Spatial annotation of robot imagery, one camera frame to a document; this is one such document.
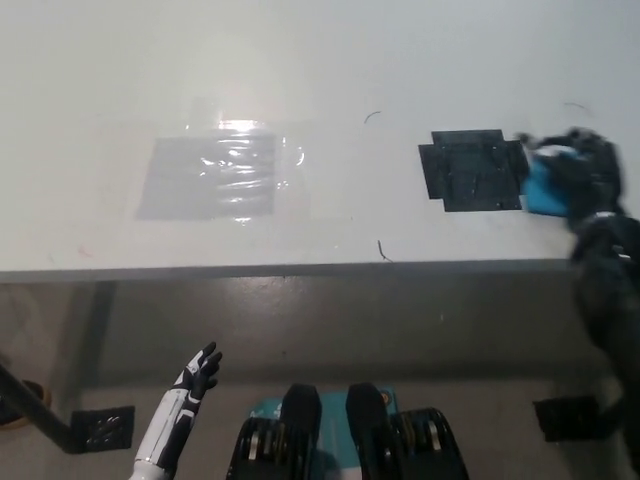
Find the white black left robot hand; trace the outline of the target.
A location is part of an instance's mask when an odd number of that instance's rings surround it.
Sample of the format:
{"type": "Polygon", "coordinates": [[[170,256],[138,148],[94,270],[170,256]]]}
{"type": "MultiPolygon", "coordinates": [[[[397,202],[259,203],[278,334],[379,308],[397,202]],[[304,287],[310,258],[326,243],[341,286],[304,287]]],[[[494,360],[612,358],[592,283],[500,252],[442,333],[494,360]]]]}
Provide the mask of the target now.
{"type": "Polygon", "coordinates": [[[200,350],[163,395],[138,448],[132,479],[171,479],[206,393],[218,380],[222,353],[215,342],[200,350]]]}

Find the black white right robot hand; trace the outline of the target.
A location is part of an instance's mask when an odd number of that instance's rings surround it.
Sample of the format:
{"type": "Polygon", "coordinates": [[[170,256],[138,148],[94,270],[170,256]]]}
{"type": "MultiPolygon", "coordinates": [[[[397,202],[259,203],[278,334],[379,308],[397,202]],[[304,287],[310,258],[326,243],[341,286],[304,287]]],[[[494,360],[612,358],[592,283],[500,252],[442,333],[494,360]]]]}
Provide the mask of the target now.
{"type": "Polygon", "coordinates": [[[611,141],[580,127],[541,138],[519,133],[517,138],[530,160],[522,187],[528,212],[563,218],[572,231],[623,212],[622,172],[611,141]]]}

